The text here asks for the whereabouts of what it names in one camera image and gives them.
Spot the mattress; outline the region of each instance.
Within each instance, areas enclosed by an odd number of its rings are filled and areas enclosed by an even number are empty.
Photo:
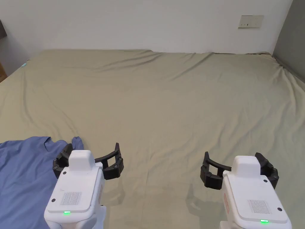
[[[0,142],[80,136],[95,157],[119,142],[125,168],[106,181],[107,229],[218,228],[226,216],[221,192],[200,179],[204,152],[225,165],[260,152],[302,228],[304,90],[267,54],[49,50],[0,83]]]

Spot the wall outlet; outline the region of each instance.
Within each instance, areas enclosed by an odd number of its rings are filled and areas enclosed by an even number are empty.
[[[243,15],[240,18],[238,28],[260,28],[263,19],[263,15]]]

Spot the wrinkled sheet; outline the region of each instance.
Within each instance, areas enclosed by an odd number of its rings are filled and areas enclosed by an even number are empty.
[[[57,182],[52,164],[66,145],[50,137],[0,143],[0,228],[49,229],[44,211]],[[79,137],[72,145],[84,149]]]
[[[266,54],[44,51],[0,84],[0,142],[80,136],[95,157],[119,142],[125,168],[106,181],[106,229],[218,228],[226,217],[221,192],[199,177],[204,152],[226,165],[260,152],[302,228],[304,89]]]

